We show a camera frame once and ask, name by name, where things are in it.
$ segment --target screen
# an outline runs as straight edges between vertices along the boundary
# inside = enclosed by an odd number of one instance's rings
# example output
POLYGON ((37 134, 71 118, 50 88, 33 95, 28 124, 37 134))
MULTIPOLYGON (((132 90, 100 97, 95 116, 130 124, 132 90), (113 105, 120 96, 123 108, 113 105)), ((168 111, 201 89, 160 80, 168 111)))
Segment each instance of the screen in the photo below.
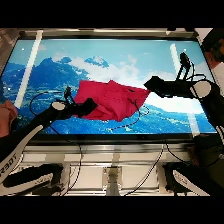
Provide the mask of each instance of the screen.
MULTIPOLYGON (((38 93, 33 111, 40 113, 56 98, 63 99, 67 86, 75 97, 81 80, 109 82, 146 89, 152 76, 175 80, 180 53, 185 52, 195 65, 195 73, 213 81, 198 42, 137 39, 47 39, 18 40, 0 82, 0 101, 11 100, 17 107, 17 130, 29 123, 31 99, 38 93)), ((144 105, 131 117, 115 120, 87 120, 72 117, 52 124, 61 134, 162 134, 216 132, 196 99, 160 98, 151 92, 144 105)), ((56 134, 47 128, 41 134, 56 134)))

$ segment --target blue sky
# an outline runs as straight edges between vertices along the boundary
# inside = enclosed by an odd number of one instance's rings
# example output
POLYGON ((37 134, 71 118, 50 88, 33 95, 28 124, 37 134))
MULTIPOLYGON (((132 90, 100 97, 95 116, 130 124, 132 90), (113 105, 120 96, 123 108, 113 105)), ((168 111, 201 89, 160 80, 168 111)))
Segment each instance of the blue sky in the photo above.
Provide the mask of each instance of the blue sky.
MULTIPOLYGON (((33 43, 34 40, 19 40, 9 62, 26 65, 33 43)), ((175 79, 176 70, 170 50, 172 44, 175 44, 178 56, 186 51, 196 66, 196 72, 204 73, 211 79, 211 73, 199 44, 193 41, 41 40, 35 65, 38 66, 45 58, 52 57, 54 61, 57 61, 67 56, 72 59, 72 65, 85 69, 92 80, 107 82, 113 79, 123 85, 144 88, 143 84, 152 75, 157 75, 164 80, 175 79), (110 65, 109 69, 84 63, 85 59, 93 56, 100 56, 106 60, 110 65)), ((194 113, 203 112, 197 100, 162 99, 151 93, 146 102, 170 112, 189 110, 190 112, 193 110, 194 113)))

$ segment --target crumpled red fabric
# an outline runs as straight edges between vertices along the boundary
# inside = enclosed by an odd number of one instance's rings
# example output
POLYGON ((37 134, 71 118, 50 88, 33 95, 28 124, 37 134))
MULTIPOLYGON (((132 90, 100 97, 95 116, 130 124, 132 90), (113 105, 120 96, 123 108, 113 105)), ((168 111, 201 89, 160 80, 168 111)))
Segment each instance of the crumpled red fabric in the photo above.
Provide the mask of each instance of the crumpled red fabric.
POLYGON ((13 120, 18 116, 18 111, 10 100, 0 104, 0 138, 9 135, 13 120))
POLYGON ((92 98, 97 103, 98 106, 83 118, 120 122, 132 116, 137 107, 140 108, 144 104, 149 93, 149 90, 120 85, 113 80, 108 83, 81 80, 74 100, 76 103, 84 103, 87 98, 92 98))

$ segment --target black screen frame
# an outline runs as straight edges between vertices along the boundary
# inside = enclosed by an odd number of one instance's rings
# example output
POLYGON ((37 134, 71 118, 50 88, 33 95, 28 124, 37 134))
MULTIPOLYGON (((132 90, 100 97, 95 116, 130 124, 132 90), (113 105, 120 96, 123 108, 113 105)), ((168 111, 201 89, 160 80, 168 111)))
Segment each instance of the black screen frame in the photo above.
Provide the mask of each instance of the black screen frame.
MULTIPOLYGON (((4 65, 4 69, 0 74, 0 78, 2 78, 2 74, 4 73, 5 67, 11 57, 11 54, 17 44, 18 40, 35 40, 36 36, 26 36, 24 32, 20 32, 20 36, 17 38, 15 45, 13 46, 10 55, 7 59, 7 62, 4 65)), ((175 40, 175 41, 194 41, 199 44, 199 47, 204 55, 204 49, 198 42, 196 37, 161 37, 161 36, 91 36, 91 35, 51 35, 51 36, 43 36, 43 40, 46 39, 137 39, 137 40, 175 40)), ((205 61, 209 67, 208 61, 204 56, 205 61)), ((212 74, 213 80, 216 83, 216 79, 209 67, 209 70, 212 74)), ((206 135, 218 135, 217 133, 201 133, 206 135)), ((161 133, 161 134, 61 134, 59 137, 55 134, 36 134, 27 145, 37 146, 37 145, 122 145, 122 144, 161 144, 165 142, 165 139, 168 143, 178 144, 178 143, 192 143, 193 135, 192 133, 161 133)))

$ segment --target mountain image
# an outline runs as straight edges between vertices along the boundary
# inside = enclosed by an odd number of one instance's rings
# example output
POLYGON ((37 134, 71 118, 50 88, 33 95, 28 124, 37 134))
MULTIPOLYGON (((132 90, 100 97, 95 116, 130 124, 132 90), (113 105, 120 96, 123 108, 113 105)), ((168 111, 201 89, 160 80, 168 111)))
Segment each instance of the mountain image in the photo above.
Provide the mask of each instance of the mountain image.
MULTIPOLYGON (((38 93, 51 91, 37 97, 32 104, 33 110, 38 114, 47 109, 56 98, 63 99, 63 93, 67 86, 72 88, 73 97, 76 95, 81 80, 88 80, 88 72, 79 69, 71 64, 69 57, 64 57, 60 61, 53 61, 52 58, 45 58, 38 66, 32 68, 29 83, 20 109, 18 109, 17 129, 22 128, 34 115, 30 112, 30 101, 38 93)), ((86 63, 109 67, 109 64, 100 57, 87 58, 86 63)), ((25 66, 8 63, 0 82, 0 100, 16 100, 20 84, 25 72, 25 66)), ((55 121, 52 124, 61 134, 160 134, 160 133, 191 133, 188 116, 185 113, 167 112, 161 108, 144 104, 149 109, 149 114, 140 116, 138 111, 130 118, 125 118, 122 122, 86 120, 72 117, 69 120, 55 121), (139 118, 139 121, 128 127, 116 128, 127 124, 132 124, 139 118)), ((142 114, 147 110, 142 107, 142 114)), ((208 123, 205 114, 196 114, 196 119, 201 133, 215 132, 208 123)), ((42 133, 55 134, 50 128, 42 133)))

